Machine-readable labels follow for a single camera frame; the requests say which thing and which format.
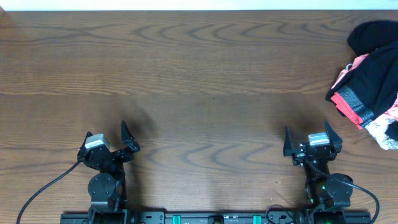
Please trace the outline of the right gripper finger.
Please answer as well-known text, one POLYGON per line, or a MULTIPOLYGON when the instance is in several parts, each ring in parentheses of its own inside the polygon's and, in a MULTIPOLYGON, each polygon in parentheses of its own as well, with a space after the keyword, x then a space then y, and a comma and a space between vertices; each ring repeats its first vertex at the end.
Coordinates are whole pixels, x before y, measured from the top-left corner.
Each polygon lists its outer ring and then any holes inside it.
POLYGON ((285 140, 284 140, 284 146, 283 146, 283 155, 284 157, 291 156, 294 153, 294 148, 292 145, 292 141, 290 138, 290 131, 289 128, 286 126, 285 127, 285 140))
POLYGON ((342 148, 343 140, 333 130, 333 128, 330 126, 330 124, 329 124, 329 122, 327 120, 325 120, 324 124, 325 124, 326 135, 328 136, 328 138, 330 140, 330 145, 333 146, 334 151, 336 153, 340 153, 341 152, 341 148, 342 148))

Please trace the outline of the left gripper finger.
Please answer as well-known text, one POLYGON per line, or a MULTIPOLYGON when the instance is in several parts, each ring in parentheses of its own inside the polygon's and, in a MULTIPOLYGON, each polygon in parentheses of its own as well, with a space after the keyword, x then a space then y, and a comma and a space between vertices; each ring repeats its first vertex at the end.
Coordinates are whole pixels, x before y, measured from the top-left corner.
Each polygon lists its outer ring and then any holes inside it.
POLYGON ((85 144, 86 144, 86 140, 89 138, 89 137, 91 137, 93 134, 90 132, 90 131, 88 131, 87 133, 86 133, 86 136, 85 136, 85 139, 84 139, 84 141, 83 141, 83 144, 81 145, 81 148, 85 148, 85 144))
POLYGON ((128 126, 124 120, 121 121, 121 140, 122 143, 131 151, 131 152, 139 152, 140 145, 134 138, 134 136, 130 133, 128 126))

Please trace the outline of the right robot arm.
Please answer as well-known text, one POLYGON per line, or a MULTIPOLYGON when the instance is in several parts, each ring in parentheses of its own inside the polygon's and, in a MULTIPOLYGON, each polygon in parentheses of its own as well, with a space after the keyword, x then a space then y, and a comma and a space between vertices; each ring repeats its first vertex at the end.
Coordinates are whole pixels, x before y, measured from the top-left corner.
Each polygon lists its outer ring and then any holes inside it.
POLYGON ((293 146, 290 131, 285 129, 283 155, 293 165, 305 169, 305 194, 312 206, 295 212, 294 223, 344 224, 348 222, 345 208, 351 205, 351 177, 330 173, 328 163, 341 152, 343 140, 325 121, 325 132, 308 136, 308 142, 293 146))

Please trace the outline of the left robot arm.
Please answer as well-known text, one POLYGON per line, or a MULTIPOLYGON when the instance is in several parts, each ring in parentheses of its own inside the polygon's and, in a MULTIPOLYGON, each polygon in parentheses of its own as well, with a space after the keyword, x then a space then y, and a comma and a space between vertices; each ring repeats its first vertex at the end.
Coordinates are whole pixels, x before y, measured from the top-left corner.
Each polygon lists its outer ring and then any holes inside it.
POLYGON ((91 197, 88 223, 135 223, 137 218, 129 210, 124 163, 134 159, 140 145, 130 133, 125 121, 121 122, 122 149, 110 151, 110 143, 103 134, 87 132, 77 159, 97 170, 88 184, 91 197))

